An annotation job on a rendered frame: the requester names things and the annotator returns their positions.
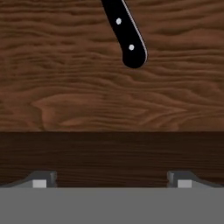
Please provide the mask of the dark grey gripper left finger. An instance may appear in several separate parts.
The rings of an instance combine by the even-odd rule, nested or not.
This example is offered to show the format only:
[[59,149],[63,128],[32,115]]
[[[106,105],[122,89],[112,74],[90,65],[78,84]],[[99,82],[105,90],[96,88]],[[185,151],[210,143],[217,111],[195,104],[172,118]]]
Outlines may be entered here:
[[54,188],[57,186],[56,171],[33,171],[26,178],[0,185],[0,188]]

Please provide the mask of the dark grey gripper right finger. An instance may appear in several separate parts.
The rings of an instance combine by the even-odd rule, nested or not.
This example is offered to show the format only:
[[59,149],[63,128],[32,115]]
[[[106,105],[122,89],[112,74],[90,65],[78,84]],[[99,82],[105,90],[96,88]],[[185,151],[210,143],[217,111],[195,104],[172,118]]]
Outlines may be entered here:
[[168,171],[167,181],[167,186],[169,188],[224,188],[224,185],[215,184],[213,182],[201,179],[191,171]]

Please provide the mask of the black-handled kitchen knife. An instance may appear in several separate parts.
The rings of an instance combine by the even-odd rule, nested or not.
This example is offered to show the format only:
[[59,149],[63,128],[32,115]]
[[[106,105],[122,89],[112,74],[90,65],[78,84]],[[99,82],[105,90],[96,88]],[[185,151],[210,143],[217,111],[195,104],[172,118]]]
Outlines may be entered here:
[[123,64],[141,67],[148,58],[147,48],[125,0],[101,0],[101,3],[122,49]]

